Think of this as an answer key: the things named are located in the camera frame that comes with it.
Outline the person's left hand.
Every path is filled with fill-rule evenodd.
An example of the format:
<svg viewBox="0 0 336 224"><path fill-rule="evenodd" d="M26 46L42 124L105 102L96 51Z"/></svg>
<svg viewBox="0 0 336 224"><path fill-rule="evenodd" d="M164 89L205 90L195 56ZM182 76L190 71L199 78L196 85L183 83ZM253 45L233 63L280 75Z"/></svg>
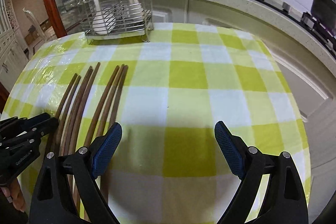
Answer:
<svg viewBox="0 0 336 224"><path fill-rule="evenodd" d="M17 210L25 212L26 202L17 178L8 184L8 186L1 187L1 190L3 191L6 198L12 198L13 206Z"/></svg>

